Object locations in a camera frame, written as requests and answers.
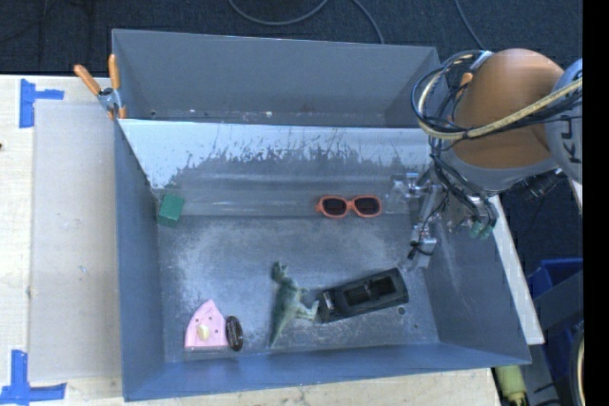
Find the toy dinosaur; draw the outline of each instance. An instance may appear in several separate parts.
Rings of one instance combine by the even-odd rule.
[[[271,276],[281,286],[275,296],[273,307],[273,329],[268,343],[271,348],[288,323],[293,319],[314,320],[319,306],[318,300],[310,308],[301,303],[303,294],[308,290],[300,287],[294,279],[289,278],[286,270],[287,265],[282,265],[280,262],[273,264]]]

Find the pink toy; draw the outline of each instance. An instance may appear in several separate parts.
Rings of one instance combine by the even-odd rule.
[[[226,321],[213,300],[207,300],[194,313],[184,339],[185,348],[227,347]]]

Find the gray bin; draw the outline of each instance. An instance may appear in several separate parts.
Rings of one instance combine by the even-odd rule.
[[[434,227],[408,267],[408,211],[340,220],[324,194],[373,193],[427,167],[410,107],[434,48],[117,29],[128,119],[115,126],[123,394],[194,396],[530,361],[496,244]],[[174,228],[157,223],[170,193]],[[295,319],[267,347],[273,262],[315,291],[392,267],[410,301],[351,319]],[[206,300],[244,347],[184,347]]]

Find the sunglasses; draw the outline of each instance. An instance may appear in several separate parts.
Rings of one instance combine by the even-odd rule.
[[[340,219],[349,210],[353,210],[358,217],[369,219],[381,214],[381,200],[374,195],[360,195],[347,200],[343,197],[327,195],[321,197],[315,205],[315,210],[323,213],[330,219]]]

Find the green block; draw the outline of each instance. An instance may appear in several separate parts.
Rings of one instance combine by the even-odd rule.
[[[165,227],[175,227],[180,220],[180,215],[182,215],[183,206],[184,199],[175,195],[165,195],[156,221]]]

